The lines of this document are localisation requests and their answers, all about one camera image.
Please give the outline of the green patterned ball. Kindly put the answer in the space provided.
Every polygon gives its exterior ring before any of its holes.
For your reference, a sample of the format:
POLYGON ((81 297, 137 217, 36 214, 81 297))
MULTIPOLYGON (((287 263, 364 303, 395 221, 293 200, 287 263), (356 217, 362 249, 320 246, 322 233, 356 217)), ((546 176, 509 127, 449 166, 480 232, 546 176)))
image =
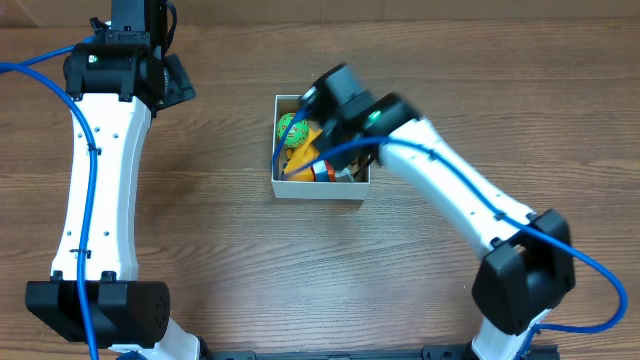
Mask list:
POLYGON ((285 136, 284 145, 287 148, 296 149, 303 145, 310 133, 310 127, 306 119, 296 121, 290 129, 290 123, 294 120, 295 113, 286 113, 282 115, 276 125, 276 134, 279 139, 285 136))

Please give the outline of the colourful puzzle cube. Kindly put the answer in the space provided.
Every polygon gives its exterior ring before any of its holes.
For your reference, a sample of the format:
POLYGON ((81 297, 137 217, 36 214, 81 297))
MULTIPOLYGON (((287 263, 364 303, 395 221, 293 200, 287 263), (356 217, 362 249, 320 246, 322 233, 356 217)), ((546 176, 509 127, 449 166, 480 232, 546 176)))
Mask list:
POLYGON ((335 182, 335 170, 327 161, 318 161, 311 166, 315 182, 335 182))

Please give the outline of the yellow rubber dolphin toy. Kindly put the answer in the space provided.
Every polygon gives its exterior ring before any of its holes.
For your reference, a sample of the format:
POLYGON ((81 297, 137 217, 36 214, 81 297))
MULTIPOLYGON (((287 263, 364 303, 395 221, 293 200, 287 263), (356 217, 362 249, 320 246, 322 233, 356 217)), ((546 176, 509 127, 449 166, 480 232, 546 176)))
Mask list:
MULTIPOLYGON (((287 161, 283 163, 281 175, 285 176, 294 170, 302 167, 306 163, 316 159, 320 152, 313 145, 313 141, 322 133, 320 129, 309 131, 309 135, 304 144, 296 149, 287 149, 287 161)), ((311 167, 302 170, 292 176, 287 177, 290 181, 315 182, 315 175, 311 167)))

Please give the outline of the white round wooden-handled tool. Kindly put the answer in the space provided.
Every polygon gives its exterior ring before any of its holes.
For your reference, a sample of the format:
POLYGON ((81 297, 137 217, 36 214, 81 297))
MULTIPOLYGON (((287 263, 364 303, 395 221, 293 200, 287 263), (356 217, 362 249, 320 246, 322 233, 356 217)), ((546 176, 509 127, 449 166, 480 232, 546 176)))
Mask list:
POLYGON ((353 183, 355 181, 355 178, 349 168, 344 168, 341 171, 335 173, 335 181, 353 183))

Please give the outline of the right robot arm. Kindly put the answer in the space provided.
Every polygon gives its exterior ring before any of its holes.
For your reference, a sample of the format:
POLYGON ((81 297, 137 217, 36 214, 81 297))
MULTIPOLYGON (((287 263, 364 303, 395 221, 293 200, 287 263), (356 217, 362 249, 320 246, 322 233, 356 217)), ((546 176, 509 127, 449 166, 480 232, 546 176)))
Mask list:
POLYGON ((418 191, 468 242, 480 261, 472 297, 483 316, 466 359, 527 359, 544 318, 575 286, 569 225, 499 190, 461 158, 428 118, 396 93, 376 98, 347 64, 319 77, 299 99, 319 123, 320 150, 307 167, 336 170, 376 160, 418 191))

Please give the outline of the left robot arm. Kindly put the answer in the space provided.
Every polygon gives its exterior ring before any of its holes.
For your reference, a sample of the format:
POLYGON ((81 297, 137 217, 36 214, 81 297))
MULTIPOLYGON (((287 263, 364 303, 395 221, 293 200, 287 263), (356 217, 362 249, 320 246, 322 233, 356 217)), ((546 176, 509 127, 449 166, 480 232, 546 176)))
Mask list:
POLYGON ((177 12, 168 1, 121 0, 94 35, 64 52, 75 134, 66 219, 50 275, 27 284, 27 309, 91 358, 200 359, 201 340, 171 317, 161 281, 143 281, 135 247, 137 181, 145 138, 161 110, 194 88, 169 49, 177 12))

